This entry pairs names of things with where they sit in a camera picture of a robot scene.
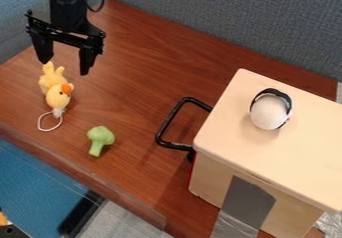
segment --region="metal handle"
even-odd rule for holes
[[[213,109],[211,106],[208,106],[207,104],[199,101],[198,99],[195,99],[192,97],[182,98],[178,102],[178,104],[175,106],[175,108],[171,111],[169,116],[165,119],[163,124],[160,126],[159,130],[156,133],[155,139],[156,139],[157,144],[159,144],[162,147],[181,150],[181,151],[194,152],[192,145],[181,144],[181,143],[177,143],[177,142],[169,142],[169,141],[165,141],[164,139],[162,139],[162,136],[163,136],[165,130],[167,129],[167,127],[169,127],[171,121],[175,118],[175,116],[177,115],[177,113],[179,112],[179,110],[182,108],[182,106],[185,103],[192,103],[192,104],[206,110],[207,112],[211,112],[211,110]]]

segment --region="plush toy beak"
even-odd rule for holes
[[[69,84],[62,84],[62,91],[67,94],[67,95],[70,95],[71,94],[71,91],[72,91],[72,88]]]

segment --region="duct tape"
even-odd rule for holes
[[[257,237],[275,202],[262,188],[234,176],[211,237]]]

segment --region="toy broccoli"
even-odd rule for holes
[[[105,145],[111,145],[115,141],[114,134],[108,130],[105,126],[94,127],[88,131],[87,136],[92,140],[89,154],[99,157],[102,147]]]

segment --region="stuffed chick toy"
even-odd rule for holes
[[[60,66],[56,70],[50,61],[43,65],[44,75],[40,76],[39,86],[45,95],[46,103],[52,108],[55,118],[63,115],[64,109],[69,104],[74,85],[68,83],[63,76],[64,67]]]

